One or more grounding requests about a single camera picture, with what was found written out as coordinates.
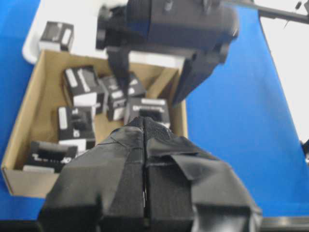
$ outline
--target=black device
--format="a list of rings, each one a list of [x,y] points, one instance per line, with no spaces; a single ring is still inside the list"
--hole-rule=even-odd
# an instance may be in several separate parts
[[[75,145],[78,152],[93,148],[96,143],[93,117],[92,107],[59,107],[59,144]]]
[[[107,48],[122,89],[128,87],[130,51],[185,57],[173,99],[177,104],[225,62],[238,30],[236,11],[223,4],[205,10],[204,1],[129,0],[124,7],[101,8],[96,47]]]
[[[228,164],[138,117],[62,169],[38,222],[44,232],[257,232],[261,219]]]
[[[46,23],[39,41],[40,50],[70,51],[74,40],[74,25],[62,22]]]
[[[76,153],[76,146],[32,141],[23,171],[59,173],[64,165],[75,158]]]
[[[134,73],[130,73],[129,79],[127,94],[125,94],[114,76],[101,78],[105,92],[103,112],[107,113],[109,121],[120,120],[124,117],[128,97],[144,97],[146,94],[146,89]]]
[[[136,117],[150,117],[167,128],[170,127],[169,108],[165,99],[129,98],[126,104],[124,123]]]
[[[71,106],[91,106],[102,113],[104,90],[93,66],[68,68],[64,71],[64,93]]]

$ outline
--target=blue tablecloth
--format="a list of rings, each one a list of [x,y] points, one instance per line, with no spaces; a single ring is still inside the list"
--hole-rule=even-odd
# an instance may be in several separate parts
[[[33,69],[21,50],[38,4],[0,1],[0,157]],[[189,137],[231,164],[264,216],[309,215],[309,169],[258,14],[238,11],[225,65],[187,98]],[[0,219],[34,219],[42,203],[11,197],[0,179]]]

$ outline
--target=white label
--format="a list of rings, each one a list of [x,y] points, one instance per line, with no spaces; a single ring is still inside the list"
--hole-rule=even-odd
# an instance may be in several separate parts
[[[125,108],[124,107],[115,109],[114,110],[113,120],[117,121],[117,120],[122,119],[124,117],[124,113],[125,113]]]
[[[63,160],[60,162],[60,163],[64,163],[64,164],[67,164],[67,163],[70,163],[72,160],[71,157],[64,157]]]
[[[133,79],[131,82],[130,82],[130,85],[131,86],[134,86],[134,85],[137,85],[138,81],[137,79]]]
[[[112,93],[112,98],[116,99],[116,98],[121,98],[124,95],[124,93],[122,92],[122,90],[119,90],[117,92]]]
[[[141,103],[143,104],[150,104],[150,105],[165,105],[165,100],[164,99],[147,99],[147,98],[142,98]]]
[[[83,70],[80,69],[77,71],[77,74],[79,76],[79,79],[81,80],[82,82],[82,86],[84,88],[84,91],[87,93],[87,92],[90,92],[90,88],[89,86],[87,85],[86,81],[85,81],[85,78],[84,78],[84,75],[83,75]]]
[[[159,124],[161,124],[162,126],[165,126],[166,128],[170,127],[170,123],[169,122],[157,122]]]
[[[73,109],[73,110],[72,110],[72,114],[73,114],[73,115],[77,115],[77,114],[78,114],[78,108]]]
[[[59,43],[48,42],[48,41],[39,41],[39,49],[40,50],[51,50],[51,51],[61,51],[61,47]]]
[[[100,102],[97,102],[97,103],[95,104],[95,107],[96,107],[96,108],[101,107],[101,103],[100,103]]]
[[[79,138],[81,135],[79,133],[79,130],[73,129],[73,137],[74,138]]]
[[[96,92],[81,94],[73,97],[74,106],[93,106],[97,104],[98,94]]]
[[[75,145],[78,148],[78,152],[82,152],[82,151],[86,150],[86,139],[60,140],[59,144],[62,144],[62,145]]]
[[[68,44],[69,38],[70,38],[71,34],[72,34],[72,31],[71,31],[70,29],[67,28],[67,29],[64,31],[64,34],[63,34],[61,43],[62,43],[62,44]]]
[[[108,88],[111,89],[112,91],[114,91],[114,90],[118,89],[119,87],[117,85],[110,85]]]
[[[133,105],[132,110],[133,111],[140,111],[140,110],[155,110],[160,113],[164,113],[164,109],[160,106],[150,106],[150,105]]]
[[[39,172],[39,173],[54,173],[54,168],[48,168],[48,167],[40,167],[40,166],[34,166],[34,165],[25,165],[23,167],[23,171],[26,172]]]
[[[72,88],[77,87],[77,86],[78,86],[78,83],[77,83],[76,78],[75,78],[75,76],[74,76],[73,70],[72,70],[72,69],[67,69],[67,70],[66,70],[66,75],[67,75],[67,77],[68,77],[70,86],[71,86]]]
[[[60,107],[59,113],[59,126],[61,130],[66,130],[68,128],[67,112],[65,107]]]
[[[134,90],[134,88],[129,88],[129,90],[128,90],[128,94],[129,95],[131,95],[131,94],[133,94],[133,93],[135,93],[135,90]]]

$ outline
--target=small black box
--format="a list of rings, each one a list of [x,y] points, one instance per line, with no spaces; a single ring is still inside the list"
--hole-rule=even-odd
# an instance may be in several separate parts
[[[78,152],[95,146],[93,111],[91,107],[59,107],[59,144],[76,145]]]
[[[71,106],[91,106],[102,113],[104,90],[93,66],[69,68],[64,71],[64,93]]]
[[[142,149],[134,149],[127,158],[115,198],[100,222],[101,231],[143,231],[145,208],[143,160]]]
[[[76,153],[76,146],[32,141],[23,171],[59,173],[64,165],[75,158]]]
[[[129,98],[124,123],[127,124],[139,116],[150,117],[153,121],[170,127],[169,108],[165,99]]]
[[[194,214],[191,184],[172,158],[148,158],[147,202],[152,232],[188,232]]]
[[[120,89],[117,80],[114,76],[106,76],[102,79],[102,85],[104,87],[104,104],[103,112],[107,112],[109,121],[117,121],[124,117],[126,98],[123,91]],[[128,89],[129,97],[144,97],[146,89],[136,77],[131,73],[130,83]]]
[[[74,25],[61,22],[47,22],[39,41],[40,50],[70,51],[74,39]]]

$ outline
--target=white tray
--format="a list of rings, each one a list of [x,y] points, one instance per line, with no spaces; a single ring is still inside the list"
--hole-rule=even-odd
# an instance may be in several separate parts
[[[31,64],[38,60],[38,41],[47,21],[74,25],[71,53],[80,56],[107,58],[106,52],[96,50],[97,16],[100,7],[124,5],[127,0],[41,0],[23,46],[23,57]],[[130,62],[181,68],[183,58],[160,54],[131,52]]]

